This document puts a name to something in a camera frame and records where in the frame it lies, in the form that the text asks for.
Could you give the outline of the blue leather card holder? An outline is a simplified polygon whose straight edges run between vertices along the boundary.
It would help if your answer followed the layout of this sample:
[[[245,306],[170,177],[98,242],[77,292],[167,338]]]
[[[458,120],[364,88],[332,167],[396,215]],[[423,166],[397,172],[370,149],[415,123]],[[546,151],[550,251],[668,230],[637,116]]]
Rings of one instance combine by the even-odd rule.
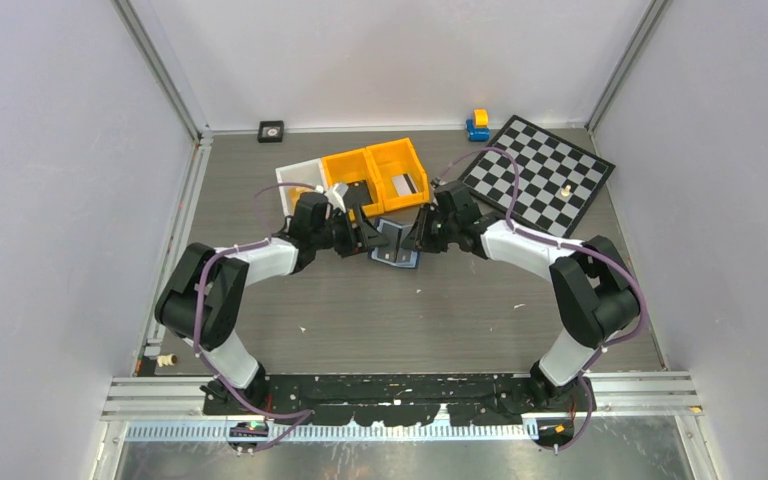
[[[400,269],[418,268],[420,252],[401,246],[403,237],[410,232],[410,225],[379,217],[375,227],[388,244],[371,249],[367,254],[369,260]]]

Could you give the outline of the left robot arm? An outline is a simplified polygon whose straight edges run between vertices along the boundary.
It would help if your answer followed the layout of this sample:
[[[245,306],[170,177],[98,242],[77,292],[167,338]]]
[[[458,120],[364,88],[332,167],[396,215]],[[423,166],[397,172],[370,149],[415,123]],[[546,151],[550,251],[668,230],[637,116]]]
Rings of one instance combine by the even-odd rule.
[[[265,374],[262,364],[236,332],[245,289],[301,272],[320,251],[345,258],[387,243],[360,206],[341,207],[323,193],[307,192],[282,228],[260,242],[188,245],[156,301],[154,318],[230,385],[233,406],[253,414],[265,405],[267,389],[257,380]]]

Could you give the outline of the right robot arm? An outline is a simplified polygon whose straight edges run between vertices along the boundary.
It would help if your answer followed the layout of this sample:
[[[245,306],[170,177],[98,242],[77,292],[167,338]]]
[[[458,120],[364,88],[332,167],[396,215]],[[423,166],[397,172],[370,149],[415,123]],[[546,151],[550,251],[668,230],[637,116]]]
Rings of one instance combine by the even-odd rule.
[[[504,218],[484,214],[459,182],[439,187],[421,206],[402,247],[440,253],[450,245],[486,260],[519,267],[548,281],[562,330],[533,365],[528,386],[534,403],[556,410],[571,386],[616,341],[633,320],[645,318],[639,285],[614,244],[603,236],[589,241],[554,237]]]

